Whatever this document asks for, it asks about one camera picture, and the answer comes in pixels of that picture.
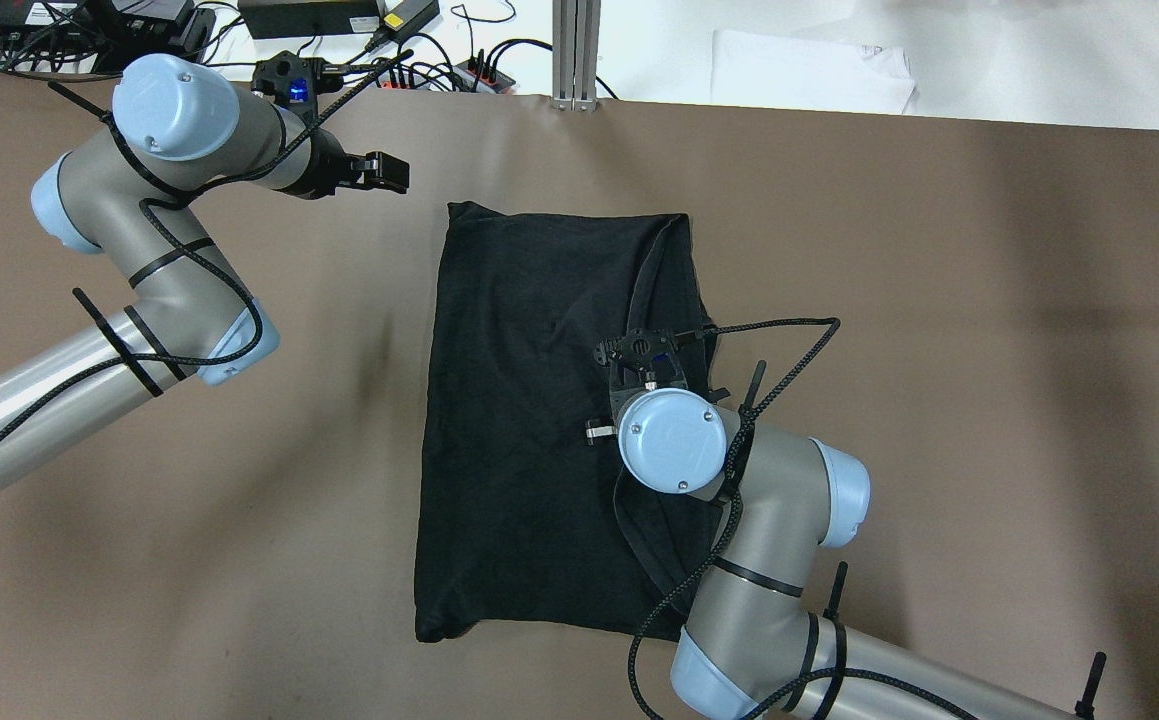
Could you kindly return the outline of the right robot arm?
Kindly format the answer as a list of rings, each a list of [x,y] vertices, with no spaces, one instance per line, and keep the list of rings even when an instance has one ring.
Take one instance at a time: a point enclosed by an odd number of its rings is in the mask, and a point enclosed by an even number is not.
[[[870,506],[850,454],[759,428],[736,528],[697,587],[671,667],[675,693],[710,719],[1062,719],[1064,712],[808,611],[816,552],[848,543]]]

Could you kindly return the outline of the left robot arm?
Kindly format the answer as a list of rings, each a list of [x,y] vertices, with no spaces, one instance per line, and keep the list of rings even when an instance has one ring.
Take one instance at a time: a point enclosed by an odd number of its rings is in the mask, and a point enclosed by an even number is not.
[[[36,181],[41,227],[99,256],[127,283],[105,313],[73,291],[89,323],[0,374],[0,492],[181,381],[219,386],[276,351],[280,334],[192,205],[253,183],[296,199],[340,190],[406,192],[410,165],[349,152],[328,111],[296,110],[217,70],[150,54],[125,70],[104,128]]]

